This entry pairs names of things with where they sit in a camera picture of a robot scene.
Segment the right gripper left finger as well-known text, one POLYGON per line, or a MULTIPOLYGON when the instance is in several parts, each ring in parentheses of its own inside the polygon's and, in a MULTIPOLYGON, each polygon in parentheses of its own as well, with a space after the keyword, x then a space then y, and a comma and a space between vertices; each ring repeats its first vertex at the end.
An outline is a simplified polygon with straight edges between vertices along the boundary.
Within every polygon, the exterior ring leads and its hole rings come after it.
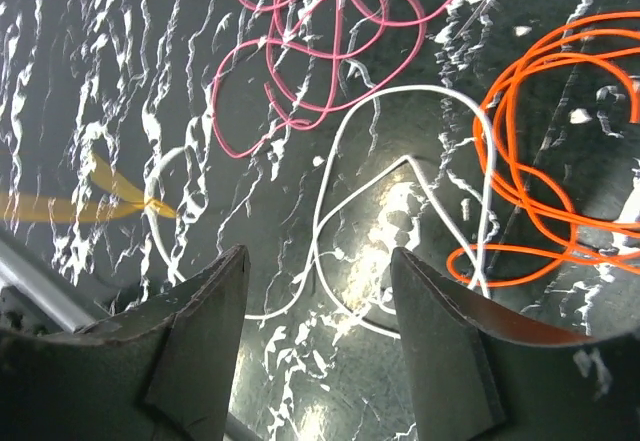
POLYGON ((1 333, 5 440, 220 440, 250 259, 235 246, 171 290, 76 333, 1 333))

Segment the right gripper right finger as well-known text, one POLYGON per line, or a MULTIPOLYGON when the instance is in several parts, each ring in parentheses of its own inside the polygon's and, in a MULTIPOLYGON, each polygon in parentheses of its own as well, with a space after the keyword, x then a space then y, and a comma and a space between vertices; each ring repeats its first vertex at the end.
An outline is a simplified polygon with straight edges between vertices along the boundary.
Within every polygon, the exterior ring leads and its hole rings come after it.
POLYGON ((635 440, 639 333, 594 338, 516 313, 407 249, 390 274, 422 440, 635 440))

